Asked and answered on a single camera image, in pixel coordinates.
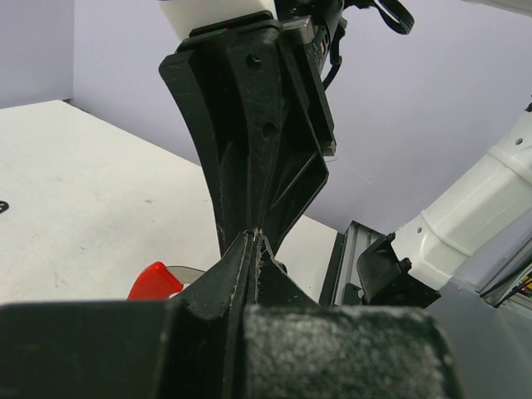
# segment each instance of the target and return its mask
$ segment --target red object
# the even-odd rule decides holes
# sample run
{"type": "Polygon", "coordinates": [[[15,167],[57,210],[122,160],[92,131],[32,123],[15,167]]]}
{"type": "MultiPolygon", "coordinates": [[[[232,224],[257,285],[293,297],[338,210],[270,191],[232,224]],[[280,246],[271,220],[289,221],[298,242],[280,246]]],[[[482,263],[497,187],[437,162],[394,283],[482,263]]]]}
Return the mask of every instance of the red object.
{"type": "Polygon", "coordinates": [[[162,262],[155,262],[136,278],[127,299],[168,299],[170,295],[180,293],[183,287],[162,262]]]}

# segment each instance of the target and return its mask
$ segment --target white table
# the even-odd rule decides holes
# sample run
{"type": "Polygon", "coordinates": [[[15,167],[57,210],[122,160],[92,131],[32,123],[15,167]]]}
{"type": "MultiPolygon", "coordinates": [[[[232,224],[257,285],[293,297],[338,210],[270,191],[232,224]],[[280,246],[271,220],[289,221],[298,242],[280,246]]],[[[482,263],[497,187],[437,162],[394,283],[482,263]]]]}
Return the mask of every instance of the white table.
{"type": "MultiPolygon", "coordinates": [[[[0,303],[125,298],[156,260],[219,260],[201,168],[62,101],[0,110],[0,200],[0,303]]],[[[335,236],[303,217],[278,253],[314,300],[335,236]]]]}

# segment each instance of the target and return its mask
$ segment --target wall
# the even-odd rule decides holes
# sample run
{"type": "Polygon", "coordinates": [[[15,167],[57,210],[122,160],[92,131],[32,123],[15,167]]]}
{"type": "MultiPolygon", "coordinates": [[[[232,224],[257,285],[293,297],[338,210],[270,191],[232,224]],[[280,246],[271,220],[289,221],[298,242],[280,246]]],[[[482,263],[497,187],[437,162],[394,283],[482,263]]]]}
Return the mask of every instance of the wall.
{"type": "Polygon", "coordinates": [[[428,311],[446,332],[466,397],[530,397],[532,342],[530,311],[519,314],[488,306],[457,281],[441,290],[428,311]]]}
{"type": "Polygon", "coordinates": [[[72,98],[74,0],[0,2],[0,108],[72,98]]]}
{"type": "MultiPolygon", "coordinates": [[[[458,0],[403,0],[402,37],[346,12],[328,93],[337,159],[308,214],[391,231],[469,169],[530,102],[528,17],[458,0]]],[[[76,0],[75,104],[186,159],[192,141],[157,68],[179,44],[155,0],[76,0]]]]}

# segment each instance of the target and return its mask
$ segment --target screw hole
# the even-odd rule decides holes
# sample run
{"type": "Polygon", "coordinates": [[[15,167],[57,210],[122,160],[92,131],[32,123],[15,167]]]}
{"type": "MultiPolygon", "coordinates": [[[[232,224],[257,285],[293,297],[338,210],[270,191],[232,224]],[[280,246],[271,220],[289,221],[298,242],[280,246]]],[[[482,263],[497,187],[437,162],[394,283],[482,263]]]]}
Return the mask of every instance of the screw hole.
{"type": "Polygon", "coordinates": [[[271,139],[275,135],[277,135],[277,127],[271,122],[266,122],[263,126],[263,136],[266,140],[271,139]]]}
{"type": "Polygon", "coordinates": [[[249,54],[246,58],[246,64],[249,69],[257,70],[260,68],[260,65],[263,63],[263,60],[257,54],[249,54]]]}

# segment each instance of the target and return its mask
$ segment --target gray wall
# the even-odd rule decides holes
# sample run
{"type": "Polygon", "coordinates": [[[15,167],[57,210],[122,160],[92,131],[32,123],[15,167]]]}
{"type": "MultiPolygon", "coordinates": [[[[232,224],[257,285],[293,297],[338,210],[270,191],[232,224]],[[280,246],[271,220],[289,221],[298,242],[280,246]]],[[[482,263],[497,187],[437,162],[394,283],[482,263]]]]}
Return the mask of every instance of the gray wall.
{"type": "MultiPolygon", "coordinates": [[[[528,17],[459,0],[403,0],[412,34],[348,10],[328,98],[337,159],[308,214],[344,230],[411,219],[509,131],[532,93],[528,17]]],[[[177,39],[154,0],[76,0],[75,103],[196,160],[157,68],[177,39]]]]}
{"type": "Polygon", "coordinates": [[[496,310],[455,281],[429,312],[446,332],[458,375],[470,399],[530,397],[532,319],[504,306],[496,310]]]}
{"type": "Polygon", "coordinates": [[[74,0],[0,2],[0,108],[72,97],[74,0]]]}

